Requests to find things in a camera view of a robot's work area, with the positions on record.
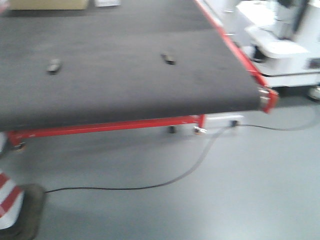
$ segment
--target white machine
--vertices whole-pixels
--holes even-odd
[[[270,87],[320,99],[320,0],[204,0]]]

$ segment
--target gray floor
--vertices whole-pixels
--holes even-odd
[[[320,239],[320,106],[289,96],[270,115],[239,114],[245,124],[309,128],[229,130],[193,174],[169,186],[51,193],[36,239]],[[0,168],[48,190],[153,185],[189,169],[223,124],[209,119],[203,136],[184,125],[177,134],[160,127],[28,139]]]

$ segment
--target traffic cone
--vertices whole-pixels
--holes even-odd
[[[0,240],[34,239],[44,202],[45,190],[41,186],[17,186],[0,170]]]

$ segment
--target conveyor belt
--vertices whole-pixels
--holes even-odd
[[[0,34],[0,131],[259,108],[254,79],[192,0],[8,10]]]

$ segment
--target red side rail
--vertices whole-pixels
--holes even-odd
[[[164,127],[182,124],[198,124],[200,128],[203,128],[205,120],[205,115],[190,115],[139,121],[123,121],[82,126],[65,126],[45,129],[8,131],[7,136],[13,146],[19,146],[22,143],[23,139],[58,135],[85,134],[125,129]]]
[[[216,20],[212,17],[212,14],[208,11],[208,9],[201,3],[201,0],[194,0],[194,2],[201,9],[207,20],[211,23],[211,25],[217,30],[220,34],[221,38],[227,45],[227,47],[232,51],[232,53],[239,59],[239,61],[243,64],[245,69],[250,72],[252,76],[254,76],[256,82],[260,84],[262,87],[268,89],[269,91],[269,102],[267,106],[263,109],[264,112],[269,113],[271,109],[273,109],[278,101],[278,93],[272,89],[269,89],[268,83],[265,78],[261,75],[256,66],[248,59],[248,57],[238,48],[235,43],[228,37],[225,30],[221,27],[220,24],[216,22]]]

